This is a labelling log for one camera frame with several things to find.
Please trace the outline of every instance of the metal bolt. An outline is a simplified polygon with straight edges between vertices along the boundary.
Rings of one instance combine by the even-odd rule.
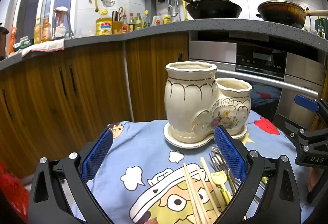
[[[42,158],[40,159],[40,163],[41,163],[41,164],[45,163],[46,161],[47,161],[47,158],[46,158],[46,157],[42,157]]]
[[[76,159],[76,157],[77,157],[77,153],[75,152],[69,154],[70,159]]]
[[[256,152],[256,151],[251,151],[251,152],[250,152],[250,155],[251,155],[252,157],[258,157],[258,156],[259,156],[258,152]]]
[[[281,156],[281,160],[282,160],[283,162],[287,162],[287,161],[288,161],[288,157],[286,157],[285,155],[282,155],[282,156]]]

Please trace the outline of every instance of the oven door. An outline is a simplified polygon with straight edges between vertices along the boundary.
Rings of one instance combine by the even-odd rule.
[[[256,70],[224,62],[208,62],[217,66],[216,78],[236,78],[247,81],[252,87],[251,110],[272,122],[275,114],[283,114],[287,118],[309,129],[315,113],[295,104],[297,94],[310,99],[318,99],[322,86],[276,72]]]

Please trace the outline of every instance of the brown pan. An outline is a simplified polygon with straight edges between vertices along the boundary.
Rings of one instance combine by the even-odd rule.
[[[190,16],[197,19],[238,18],[241,7],[230,0],[184,0]]]
[[[261,3],[257,10],[260,13],[257,17],[269,22],[286,24],[296,28],[303,28],[307,16],[328,16],[328,10],[307,10],[301,6],[284,1],[272,0]]]

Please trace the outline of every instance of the orange spray bottle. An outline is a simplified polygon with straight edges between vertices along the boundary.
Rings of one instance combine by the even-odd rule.
[[[17,27],[12,27],[9,30],[11,31],[9,54],[11,54],[14,51],[15,33],[16,33]]]

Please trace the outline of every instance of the countertop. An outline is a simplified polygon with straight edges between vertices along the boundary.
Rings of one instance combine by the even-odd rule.
[[[300,30],[291,26],[266,22],[262,20],[243,20],[243,19],[201,19],[189,20],[182,22],[175,22],[164,24],[160,26],[149,27],[134,31],[132,33],[119,34],[119,35],[103,35],[103,36],[90,36],[75,39],[65,40],[65,48],[78,47],[80,45],[104,43],[104,42],[117,42],[126,41],[129,39],[172,33],[172,32],[188,32],[188,31],[201,31],[201,30],[216,30],[216,31],[239,31],[248,32],[253,34],[262,34],[283,38],[303,45],[308,45],[325,52],[328,52],[328,40],[325,40],[317,35]],[[30,52],[22,58],[21,54],[16,54],[12,57],[0,61],[0,70],[12,66],[22,60],[32,58],[34,56],[46,54],[44,52]]]

